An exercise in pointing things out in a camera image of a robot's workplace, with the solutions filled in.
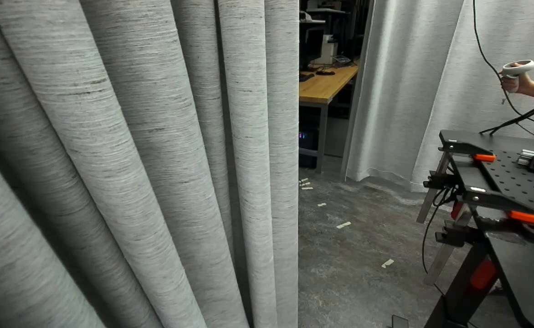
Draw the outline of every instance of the workbench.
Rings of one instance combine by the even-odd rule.
[[[357,64],[324,69],[334,71],[334,75],[313,75],[312,78],[301,82],[299,104],[304,108],[317,108],[321,111],[317,149],[301,148],[301,155],[317,157],[317,171],[323,171],[328,106],[334,102],[335,95],[357,75],[357,69]]]
[[[534,151],[534,140],[459,131],[441,131],[439,137],[443,157],[426,180],[432,190],[417,220],[425,222],[436,184],[457,184],[470,222],[447,222],[437,241],[448,246],[468,244],[470,251],[437,301],[426,328],[467,326],[496,281],[501,281],[519,326],[534,326],[534,220],[512,215],[534,213],[534,173],[518,164],[523,149]]]

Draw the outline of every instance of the fabric curtain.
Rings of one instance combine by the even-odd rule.
[[[483,49],[496,67],[534,58],[534,2],[476,4]],[[470,0],[374,4],[344,160],[348,179],[383,177],[423,190],[439,159],[441,129],[478,133],[516,117],[478,51],[472,18]],[[534,98],[512,100],[521,111],[534,108]],[[532,138],[519,128],[499,135]]]
[[[295,2],[0,2],[0,326],[297,326]]]

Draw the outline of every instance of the debris on floor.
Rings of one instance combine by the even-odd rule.
[[[343,230],[346,226],[352,226],[352,222],[350,220],[348,222],[343,222],[343,224],[337,226],[337,230]]]
[[[394,259],[388,259],[388,261],[385,261],[383,264],[381,264],[381,268],[388,268],[388,266],[392,266],[394,264]]]

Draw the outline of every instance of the desk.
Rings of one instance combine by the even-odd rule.
[[[534,140],[490,138],[457,131],[443,131],[441,140],[445,151],[437,171],[445,173],[448,164],[454,168],[452,175],[457,179],[461,195],[467,202],[472,202],[468,199],[476,195],[485,199],[487,193],[499,193],[503,197],[508,195],[512,200],[519,200],[523,206],[534,204],[534,188],[519,190],[518,193],[518,190],[505,188],[507,182],[494,173],[496,166],[519,169],[510,168],[514,166],[512,157],[521,149],[534,149]],[[457,153],[457,142],[492,149],[498,155],[498,164],[476,162],[470,153]],[[534,173],[525,169],[516,173],[525,180],[534,180]],[[503,292],[512,306],[516,321],[521,326],[534,326],[534,233],[529,233],[529,228],[516,220],[496,222],[496,219],[505,219],[505,210],[485,210],[479,199],[470,204],[470,213],[476,228],[450,224],[447,228],[447,233],[463,231],[467,237],[465,241],[470,242],[470,251],[447,295],[443,295],[434,308],[426,328],[467,324],[498,279],[503,282]]]
[[[301,155],[317,157],[317,171],[323,171],[324,159],[324,144],[326,144],[326,120],[328,120],[328,104],[335,98],[335,95],[357,75],[359,66],[344,66],[335,67],[335,75],[315,75],[304,82],[301,82],[301,106],[319,108],[319,148],[303,149]]]

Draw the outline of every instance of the wooden desk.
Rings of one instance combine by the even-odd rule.
[[[328,104],[332,104],[335,95],[357,75],[357,69],[357,64],[335,67],[335,75],[315,75],[301,82],[301,106],[321,109],[319,148],[315,151],[301,148],[301,155],[317,157],[317,171],[323,171]]]

